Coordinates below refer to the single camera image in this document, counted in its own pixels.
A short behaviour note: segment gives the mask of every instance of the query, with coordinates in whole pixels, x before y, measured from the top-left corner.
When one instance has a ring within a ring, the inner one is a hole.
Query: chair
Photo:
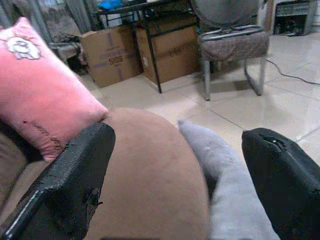
[[[258,9],[258,0],[191,0],[200,21],[218,30],[199,36],[205,100],[210,100],[210,62],[244,60],[244,74],[260,96],[264,89],[266,54],[269,36],[258,25],[249,24]],[[248,74],[247,59],[260,59],[260,77],[255,83]]]

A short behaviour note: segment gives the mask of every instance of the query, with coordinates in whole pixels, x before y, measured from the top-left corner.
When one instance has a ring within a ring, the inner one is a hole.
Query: chair backrest
[[[205,24],[218,28],[248,24],[258,3],[259,0],[191,0],[198,17]]]

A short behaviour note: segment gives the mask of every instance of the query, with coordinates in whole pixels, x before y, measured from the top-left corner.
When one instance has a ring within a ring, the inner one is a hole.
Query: black metal table
[[[159,89],[159,93],[162,93],[162,89],[161,89],[161,83],[160,83],[160,78],[159,78],[156,56],[155,56],[155,52],[154,52],[154,48],[153,48],[151,39],[158,37],[158,36],[161,36],[161,35],[169,34],[169,33],[175,32],[175,31],[179,31],[179,30],[182,30],[185,28],[189,28],[191,26],[195,26],[198,24],[198,22],[175,27],[175,28],[172,28],[172,29],[166,30],[166,31],[158,31],[157,33],[151,34],[149,24],[148,24],[147,11],[153,7],[156,7],[156,6],[166,5],[169,3],[179,2],[179,1],[180,0],[157,0],[157,1],[153,1],[153,2],[144,2],[144,3],[131,5],[131,6],[124,6],[121,8],[114,9],[114,10],[102,10],[102,11],[98,11],[95,13],[96,16],[101,16],[101,15],[106,16],[106,19],[108,19],[108,15],[111,15],[111,14],[129,14],[129,13],[131,13],[129,15],[125,15],[122,17],[116,17],[113,19],[109,19],[109,20],[107,20],[107,24],[109,24],[108,23],[109,21],[113,21],[113,20],[123,18],[123,17],[134,16],[135,12],[138,13],[138,17],[140,18],[139,11],[142,12],[143,25],[144,25],[144,29],[145,29],[147,40],[148,40],[148,46],[149,46],[150,53],[151,53],[152,65],[154,68],[154,73],[155,73],[156,83],[157,83],[157,86]]]

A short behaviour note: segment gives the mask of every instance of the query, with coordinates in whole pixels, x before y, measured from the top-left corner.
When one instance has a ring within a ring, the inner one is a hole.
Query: black cable
[[[312,82],[312,81],[307,81],[307,80],[304,80],[303,78],[301,77],[298,77],[298,76],[291,76],[291,75],[287,75],[287,74],[284,74],[281,72],[280,68],[278,67],[278,65],[276,63],[274,63],[273,61],[270,61],[269,59],[266,59],[267,62],[273,64],[276,69],[278,70],[278,72],[282,75],[282,76],[285,76],[285,77],[288,77],[288,78],[294,78],[294,79],[299,79],[303,82],[305,82],[306,84],[312,84],[312,85],[316,85],[316,86],[319,86],[320,87],[320,83],[317,83],[317,82]]]

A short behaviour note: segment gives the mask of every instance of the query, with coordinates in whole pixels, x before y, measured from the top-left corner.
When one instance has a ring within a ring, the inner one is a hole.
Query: cardboard box
[[[149,23],[150,33],[157,32],[155,25],[161,31],[166,31],[194,23],[195,21],[196,18],[194,16],[187,16],[182,19],[179,17],[160,19],[156,24]],[[147,33],[143,28],[136,28],[135,32],[144,70],[143,74],[156,83],[157,79],[148,45]],[[194,73],[199,69],[200,56],[197,37],[196,26],[192,26],[152,38],[161,83]]]
[[[142,73],[130,26],[90,31],[81,35],[80,41],[89,73],[100,88]]]

